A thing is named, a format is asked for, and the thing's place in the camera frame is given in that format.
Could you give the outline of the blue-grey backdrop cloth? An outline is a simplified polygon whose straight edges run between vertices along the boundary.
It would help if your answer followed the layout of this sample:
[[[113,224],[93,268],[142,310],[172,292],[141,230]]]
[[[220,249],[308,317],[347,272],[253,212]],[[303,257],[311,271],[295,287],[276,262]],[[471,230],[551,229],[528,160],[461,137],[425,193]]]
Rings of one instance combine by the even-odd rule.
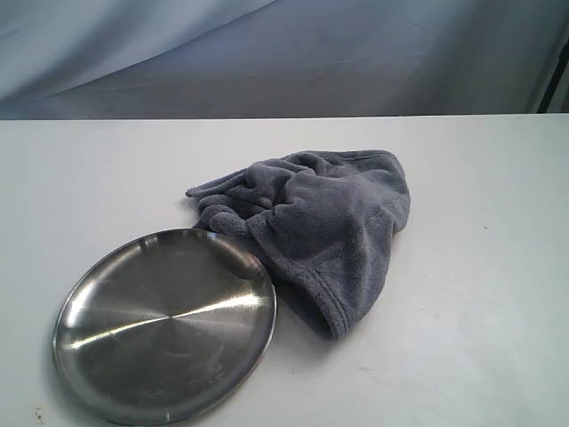
[[[525,113],[565,1],[4,1],[4,119]]]

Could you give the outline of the round stainless steel plate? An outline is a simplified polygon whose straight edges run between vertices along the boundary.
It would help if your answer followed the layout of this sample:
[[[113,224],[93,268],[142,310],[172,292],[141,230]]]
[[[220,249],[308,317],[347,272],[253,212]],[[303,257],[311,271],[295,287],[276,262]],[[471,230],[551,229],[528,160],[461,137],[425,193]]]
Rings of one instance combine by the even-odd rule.
[[[276,323],[276,291],[234,240],[163,230],[118,247],[76,282],[52,336],[67,395],[118,425],[200,416],[252,374]]]

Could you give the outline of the grey fleece cloth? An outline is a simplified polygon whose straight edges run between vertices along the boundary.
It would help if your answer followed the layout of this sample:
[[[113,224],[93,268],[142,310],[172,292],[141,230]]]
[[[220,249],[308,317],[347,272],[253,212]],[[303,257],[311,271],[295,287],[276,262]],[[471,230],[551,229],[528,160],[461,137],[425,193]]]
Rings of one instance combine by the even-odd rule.
[[[198,228],[253,253],[334,341],[377,301],[411,207],[404,168],[384,150],[261,160],[186,194]]]

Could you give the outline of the black backdrop stand pole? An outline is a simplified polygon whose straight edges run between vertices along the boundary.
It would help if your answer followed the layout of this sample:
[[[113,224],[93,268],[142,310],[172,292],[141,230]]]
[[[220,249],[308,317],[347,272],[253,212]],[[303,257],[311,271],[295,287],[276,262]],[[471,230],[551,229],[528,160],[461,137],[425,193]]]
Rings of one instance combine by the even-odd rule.
[[[548,111],[550,103],[558,88],[562,75],[568,63],[569,55],[569,41],[566,41],[557,59],[557,64],[548,82],[547,88],[541,98],[539,107],[537,108],[538,114],[544,114]]]

